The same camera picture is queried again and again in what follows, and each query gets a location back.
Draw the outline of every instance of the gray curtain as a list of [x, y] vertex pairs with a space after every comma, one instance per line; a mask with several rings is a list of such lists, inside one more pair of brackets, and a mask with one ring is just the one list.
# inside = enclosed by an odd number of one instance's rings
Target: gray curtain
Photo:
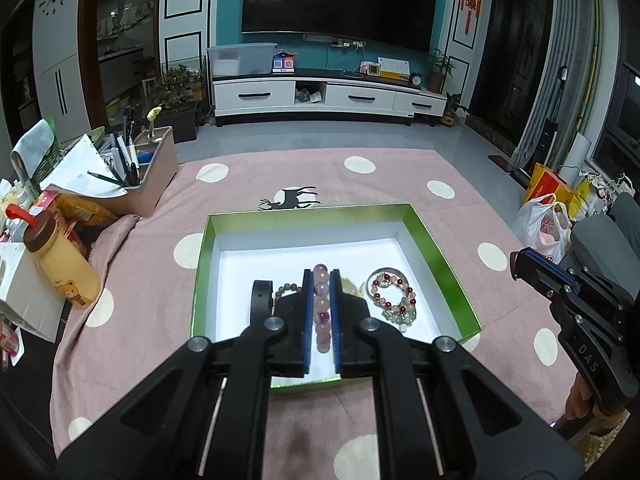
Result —
[[558, 69], [569, 67], [558, 113], [558, 135], [549, 157], [549, 166], [557, 169], [575, 137], [575, 123], [582, 108], [591, 72], [596, 12], [599, 0], [557, 0], [556, 22], [546, 73], [541, 90], [519, 146], [511, 162], [523, 168], [533, 155], [545, 118], [553, 113], [559, 90]]

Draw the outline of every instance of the teal wall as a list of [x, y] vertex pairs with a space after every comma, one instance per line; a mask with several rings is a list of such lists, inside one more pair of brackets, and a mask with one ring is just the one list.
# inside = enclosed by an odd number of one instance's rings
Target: teal wall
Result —
[[[431, 48], [438, 46], [442, 19], [447, 0], [436, 0], [436, 10], [433, 17], [433, 31], [431, 34]], [[362, 50], [357, 54], [349, 54], [353, 48], [327, 47], [327, 43], [303, 41], [301, 34], [241, 34], [242, 0], [218, 0], [217, 6], [216, 44], [236, 44], [268, 41], [277, 43], [283, 50], [293, 50], [297, 53], [296, 66], [300, 68], [324, 68], [354, 70], [359, 66]], [[398, 46], [388, 46], [383, 43], [367, 41], [365, 47], [365, 61], [378, 61], [378, 56], [394, 57], [409, 61], [413, 72], [426, 74], [424, 56], [415, 50]]]

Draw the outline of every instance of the black deer silhouette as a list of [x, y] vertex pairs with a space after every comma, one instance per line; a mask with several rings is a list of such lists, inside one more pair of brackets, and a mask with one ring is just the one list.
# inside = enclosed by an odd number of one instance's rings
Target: black deer silhouette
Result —
[[311, 194], [318, 195], [315, 191], [309, 191], [310, 189], [317, 189], [316, 186], [305, 186], [299, 187], [296, 189], [283, 189], [284, 192], [284, 202], [271, 202], [270, 200], [263, 198], [260, 200], [260, 205], [258, 209], [262, 209], [263, 211], [269, 209], [300, 209], [305, 204], [319, 204], [318, 200], [306, 200], [300, 202], [298, 197], [302, 194]]

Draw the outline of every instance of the white tv cabinet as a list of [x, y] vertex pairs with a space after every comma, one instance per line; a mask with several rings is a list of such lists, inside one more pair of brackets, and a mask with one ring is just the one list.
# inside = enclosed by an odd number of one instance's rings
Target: white tv cabinet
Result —
[[[319, 89], [320, 102], [295, 102], [296, 86], [305, 83]], [[279, 114], [304, 118], [329, 113], [351, 114], [349, 118], [354, 120], [386, 116], [390, 121], [410, 124], [415, 114], [442, 117], [446, 104], [442, 95], [406, 82], [373, 76], [354, 78], [338, 70], [296, 69], [293, 73], [213, 78], [211, 85], [218, 126], [247, 116], [268, 120], [281, 118]]]

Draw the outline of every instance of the gray floor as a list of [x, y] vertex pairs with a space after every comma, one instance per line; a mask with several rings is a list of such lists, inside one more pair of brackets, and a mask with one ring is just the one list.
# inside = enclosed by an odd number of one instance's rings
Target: gray floor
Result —
[[176, 145], [179, 162], [212, 156], [305, 148], [416, 148], [436, 150], [476, 188], [507, 225], [524, 190], [487, 155], [500, 150], [466, 126], [345, 121], [283, 121], [203, 126], [198, 139]]

